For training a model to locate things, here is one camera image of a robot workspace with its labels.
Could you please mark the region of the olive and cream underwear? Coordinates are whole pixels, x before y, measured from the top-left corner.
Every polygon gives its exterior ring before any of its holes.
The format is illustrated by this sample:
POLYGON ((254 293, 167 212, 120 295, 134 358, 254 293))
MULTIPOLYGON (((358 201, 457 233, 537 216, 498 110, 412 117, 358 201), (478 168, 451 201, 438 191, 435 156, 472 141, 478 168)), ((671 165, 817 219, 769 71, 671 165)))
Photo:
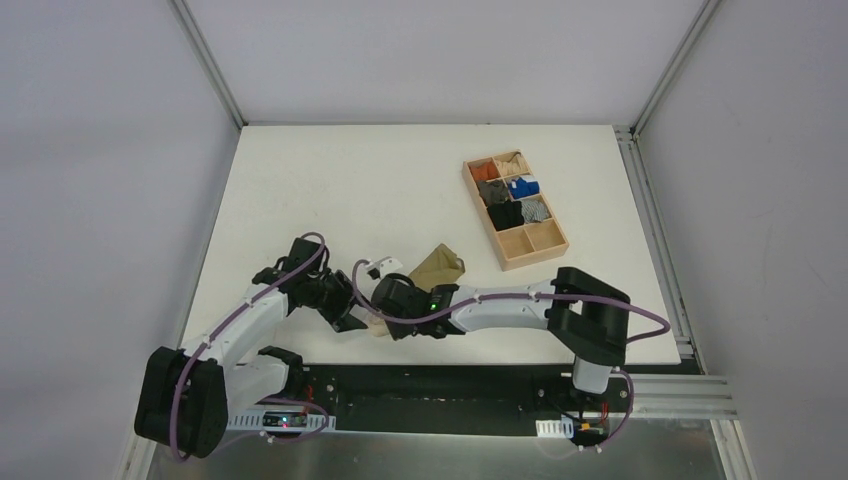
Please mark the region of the olive and cream underwear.
MULTIPOLYGON (((409 274, 391 273, 405 275, 419 288, 430 291, 437 285, 455 284, 465 271, 463 260, 445 244, 440 244, 409 274)), ((382 318, 369 313, 366 315, 365 322, 373 336, 391 337, 387 327, 388 322, 382 318)))

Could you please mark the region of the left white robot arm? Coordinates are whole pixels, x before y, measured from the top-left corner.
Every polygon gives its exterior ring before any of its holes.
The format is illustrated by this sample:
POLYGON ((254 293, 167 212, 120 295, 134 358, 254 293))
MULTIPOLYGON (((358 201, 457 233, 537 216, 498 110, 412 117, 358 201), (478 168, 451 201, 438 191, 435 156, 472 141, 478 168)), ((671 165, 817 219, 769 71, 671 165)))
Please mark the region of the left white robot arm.
POLYGON ((223 319, 178 348, 149 357, 134 418, 136 435, 171 448, 177 460, 211 454, 228 421, 264 401, 310 411, 301 355, 262 340, 296 309, 318 313, 337 333, 365 328, 351 280, 329 268, 324 237, 308 232, 252 279, 223 319))

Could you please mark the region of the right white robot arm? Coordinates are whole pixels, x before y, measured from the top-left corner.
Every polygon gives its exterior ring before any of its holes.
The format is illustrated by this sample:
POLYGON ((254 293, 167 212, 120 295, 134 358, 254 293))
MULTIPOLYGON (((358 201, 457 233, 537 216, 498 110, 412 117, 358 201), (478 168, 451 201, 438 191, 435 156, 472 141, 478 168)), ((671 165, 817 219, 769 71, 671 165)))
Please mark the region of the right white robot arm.
POLYGON ((395 339, 496 328, 547 331, 575 355, 567 393, 583 410, 605 400, 612 370, 625 361, 630 297, 575 267, 559 268, 551 280, 489 289, 443 284, 425 291, 389 274, 369 303, 390 318, 395 339))

